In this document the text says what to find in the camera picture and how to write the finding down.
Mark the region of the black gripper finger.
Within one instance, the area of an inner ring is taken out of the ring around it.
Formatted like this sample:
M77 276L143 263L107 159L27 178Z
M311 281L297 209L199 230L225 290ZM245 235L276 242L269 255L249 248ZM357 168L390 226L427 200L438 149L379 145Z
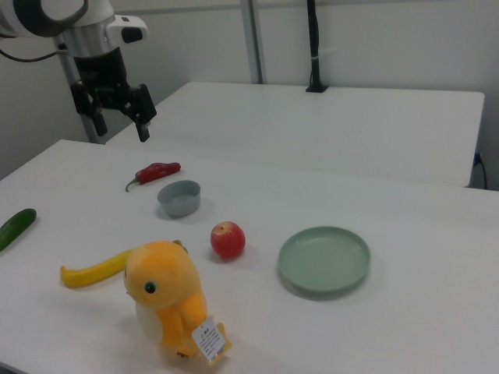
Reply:
M108 127L101 113L99 101L92 98L80 81L73 83L70 90L77 113L88 117L93 122L97 135L104 136L108 132Z
M140 141L145 143L150 138L148 129L150 121L157 115L147 86L140 84L125 89L120 111L134 122Z

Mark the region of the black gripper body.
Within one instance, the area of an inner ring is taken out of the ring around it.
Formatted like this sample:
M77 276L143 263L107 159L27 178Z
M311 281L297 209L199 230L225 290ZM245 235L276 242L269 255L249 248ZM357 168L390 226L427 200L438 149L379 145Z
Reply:
M105 109L120 110L123 91L129 87L120 48L88 58L74 58L80 82Z

